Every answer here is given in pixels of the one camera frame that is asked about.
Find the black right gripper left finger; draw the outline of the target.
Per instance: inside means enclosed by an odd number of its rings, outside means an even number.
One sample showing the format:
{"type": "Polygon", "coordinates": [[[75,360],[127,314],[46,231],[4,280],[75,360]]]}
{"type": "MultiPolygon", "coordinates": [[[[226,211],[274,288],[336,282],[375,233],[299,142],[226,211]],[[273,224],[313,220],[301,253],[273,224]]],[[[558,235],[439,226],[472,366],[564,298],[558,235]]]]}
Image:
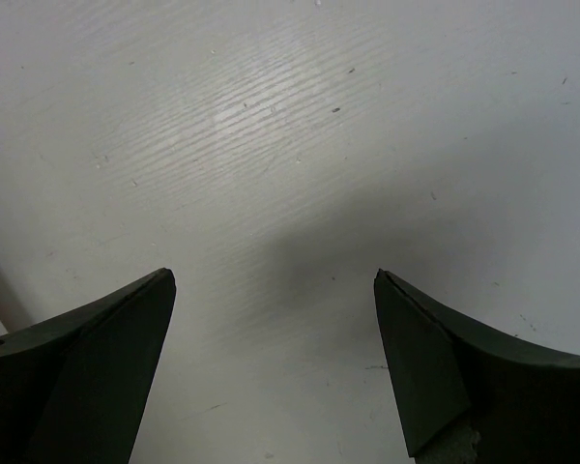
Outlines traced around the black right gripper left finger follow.
{"type": "Polygon", "coordinates": [[[161,268],[0,336],[0,463],[127,463],[176,297],[161,268]]]}

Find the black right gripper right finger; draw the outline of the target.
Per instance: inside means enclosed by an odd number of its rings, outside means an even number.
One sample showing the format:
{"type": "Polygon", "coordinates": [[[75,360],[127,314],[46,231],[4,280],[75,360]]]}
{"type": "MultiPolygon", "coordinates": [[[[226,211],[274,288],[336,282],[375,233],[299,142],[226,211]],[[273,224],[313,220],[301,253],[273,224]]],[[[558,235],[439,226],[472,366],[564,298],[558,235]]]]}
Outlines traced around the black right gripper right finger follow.
{"type": "Polygon", "coordinates": [[[580,356],[500,332],[387,271],[374,297],[418,463],[580,463],[580,356]]]}

